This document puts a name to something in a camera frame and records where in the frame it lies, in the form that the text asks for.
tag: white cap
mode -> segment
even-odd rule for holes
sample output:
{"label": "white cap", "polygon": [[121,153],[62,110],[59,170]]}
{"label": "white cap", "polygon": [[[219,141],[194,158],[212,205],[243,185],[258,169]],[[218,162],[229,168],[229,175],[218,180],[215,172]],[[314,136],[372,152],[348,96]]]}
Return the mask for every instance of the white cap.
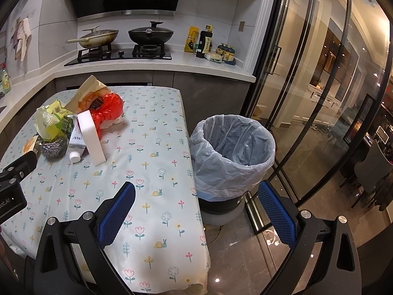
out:
{"label": "white cap", "polygon": [[70,152],[70,161],[72,163],[78,163],[81,160],[81,155],[79,152],[72,151]]}

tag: red plastic bag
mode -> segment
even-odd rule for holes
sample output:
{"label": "red plastic bag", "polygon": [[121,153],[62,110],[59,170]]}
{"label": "red plastic bag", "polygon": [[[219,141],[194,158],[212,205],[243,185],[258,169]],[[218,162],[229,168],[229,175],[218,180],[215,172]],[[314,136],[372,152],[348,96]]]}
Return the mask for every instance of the red plastic bag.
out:
{"label": "red plastic bag", "polygon": [[116,93],[108,93],[103,97],[103,104],[97,110],[90,110],[98,137],[101,135],[100,125],[103,121],[116,120],[123,114],[123,100]]}

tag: tablecloth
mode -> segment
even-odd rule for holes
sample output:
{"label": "tablecloth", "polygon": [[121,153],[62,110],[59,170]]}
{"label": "tablecloth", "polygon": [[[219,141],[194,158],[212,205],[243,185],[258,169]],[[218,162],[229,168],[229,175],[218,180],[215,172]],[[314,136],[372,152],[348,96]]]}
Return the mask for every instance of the tablecloth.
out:
{"label": "tablecloth", "polygon": [[[206,292],[210,267],[191,164],[180,92],[154,86],[111,88],[124,100],[124,122],[103,130],[107,162],[94,167],[87,154],[81,162],[38,158],[36,170],[21,186],[28,206],[2,225],[15,252],[35,258],[46,220],[74,220],[112,198],[125,181],[136,188],[136,200],[105,253],[135,292],[159,293],[197,284]],[[76,90],[52,96],[67,103]],[[35,134],[34,116],[13,139],[0,167],[21,155]],[[74,245],[87,280],[88,266]]]}

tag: black wok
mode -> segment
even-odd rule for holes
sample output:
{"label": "black wok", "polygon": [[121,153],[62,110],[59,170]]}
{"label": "black wok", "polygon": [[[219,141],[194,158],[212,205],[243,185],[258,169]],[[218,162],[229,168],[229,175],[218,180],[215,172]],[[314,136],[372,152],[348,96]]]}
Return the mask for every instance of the black wok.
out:
{"label": "black wok", "polygon": [[163,22],[150,21],[151,27],[136,28],[128,31],[130,39],[140,45],[164,44],[173,35],[173,31],[162,27],[157,27]]}

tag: gas stove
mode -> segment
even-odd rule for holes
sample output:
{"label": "gas stove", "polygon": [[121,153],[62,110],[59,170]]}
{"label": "gas stove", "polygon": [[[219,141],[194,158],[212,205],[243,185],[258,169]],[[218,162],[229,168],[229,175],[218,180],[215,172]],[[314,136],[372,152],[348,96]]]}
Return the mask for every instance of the gas stove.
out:
{"label": "gas stove", "polygon": [[152,59],[152,60],[172,60],[170,51],[165,45],[135,45],[133,49],[112,50],[111,45],[99,47],[97,49],[83,49],[78,51],[78,57],[68,62],[64,66],[80,63],[90,63],[108,60],[132,60],[132,59]]}

